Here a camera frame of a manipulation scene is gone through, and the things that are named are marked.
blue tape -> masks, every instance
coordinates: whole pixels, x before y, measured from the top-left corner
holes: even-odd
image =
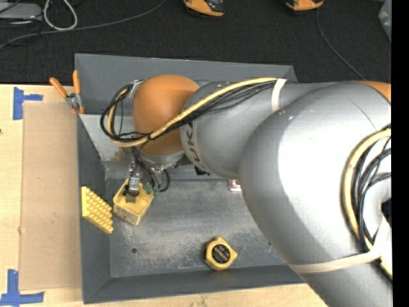
[[[14,87],[13,119],[21,120],[23,118],[23,102],[26,100],[42,101],[43,96],[37,94],[24,95],[24,91]]]
[[[7,293],[1,294],[0,306],[19,307],[20,304],[36,304],[43,302],[44,292],[39,292],[38,294],[20,294],[19,272],[9,269],[7,275]]]

yellow cable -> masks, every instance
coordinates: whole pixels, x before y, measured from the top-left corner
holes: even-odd
[[[349,224],[358,239],[359,239],[359,224],[358,224],[358,221],[357,221],[357,218],[355,216],[355,213],[353,211],[353,206],[352,206],[352,190],[351,190],[352,177],[353,177],[355,168],[357,167],[358,161],[362,157],[364,152],[377,141],[383,138],[389,138],[389,137],[391,137],[391,129],[385,129],[385,130],[382,130],[380,132],[376,132],[370,135],[368,138],[363,140],[363,142],[361,142],[361,144],[356,148],[350,160],[348,161],[348,165],[346,167],[346,171],[345,171],[344,178],[343,178],[343,203],[344,203],[344,209],[345,209],[346,215],[349,220]],[[369,249],[373,247],[373,245],[370,243],[367,237],[365,237],[365,242]],[[381,257],[381,262],[382,262],[381,266],[383,267],[383,269],[390,275],[390,277],[392,277],[391,265],[387,263],[383,257]]]
[[[191,114],[195,110],[199,109],[205,103],[207,103],[208,101],[213,100],[214,98],[218,97],[219,95],[222,95],[223,93],[226,93],[228,91],[231,91],[231,90],[234,90],[234,89],[237,89],[237,88],[241,88],[242,86],[246,86],[246,85],[257,84],[257,83],[265,83],[265,82],[276,81],[276,80],[277,80],[276,77],[260,77],[260,78],[257,78],[257,79],[249,79],[249,80],[246,80],[246,81],[237,82],[237,83],[234,83],[232,85],[226,86],[223,89],[212,93],[211,95],[209,95],[206,98],[196,102],[194,105],[192,105],[189,108],[187,108],[186,110],[184,110],[178,116],[174,117],[172,120],[170,120],[165,125],[163,125],[161,128],[159,128],[155,132],[151,133],[150,138],[151,139],[157,138],[159,135],[161,135],[163,132],[165,132],[170,126],[172,126],[175,123],[177,123],[178,121],[184,119],[186,116],[188,116],[189,114]],[[107,130],[111,134],[112,134],[112,131],[111,131],[111,125],[110,124],[111,124],[112,117],[113,117],[113,111],[112,111],[112,108],[111,108],[111,110],[109,111],[109,114],[108,114],[108,123],[107,123],[108,124]],[[143,144],[143,143],[145,143],[147,141],[148,141],[147,136],[143,137],[141,139],[137,139],[135,141],[131,141],[131,142],[121,142],[121,141],[116,141],[116,140],[112,139],[113,143],[115,143],[116,145],[121,146],[123,148],[130,148],[132,146],[141,145],[141,144]]]

gray tray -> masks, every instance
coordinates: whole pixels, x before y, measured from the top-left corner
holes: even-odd
[[[123,85],[159,74],[193,80],[242,81],[285,77],[290,66],[77,54],[76,69],[86,114],[78,116],[79,192],[86,185],[112,204],[126,177],[128,156],[105,137],[100,114]],[[124,124],[132,124],[131,100]],[[105,234],[81,218],[82,296],[85,303],[195,294],[302,283],[251,217],[241,193],[228,181],[200,176],[191,164],[170,169],[171,186],[133,226],[113,217]],[[238,253],[225,271],[204,263],[206,245],[221,236]]]

cardboard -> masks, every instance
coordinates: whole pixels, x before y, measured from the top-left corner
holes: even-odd
[[[62,102],[24,102],[21,290],[81,287],[76,117]]]

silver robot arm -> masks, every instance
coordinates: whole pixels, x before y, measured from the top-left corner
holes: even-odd
[[[392,222],[383,209],[392,198],[389,84],[159,75],[138,85],[137,137],[110,125],[135,85],[117,93],[101,126],[134,149],[152,182],[184,156],[239,181],[259,229],[329,306],[393,305]],[[150,189],[160,192],[160,183]]]
[[[187,107],[228,84],[202,86]],[[371,209],[362,211],[379,236],[372,256],[354,233],[357,221],[348,216],[345,198],[351,191],[348,167],[357,163],[351,157],[363,162],[365,154],[369,163],[390,149],[385,95],[368,83],[277,81],[218,109],[181,128],[190,161],[240,181],[260,230],[329,306],[392,306],[392,227],[386,224],[380,233],[382,204],[391,198],[390,154],[379,162],[376,176],[384,179],[366,193]]]

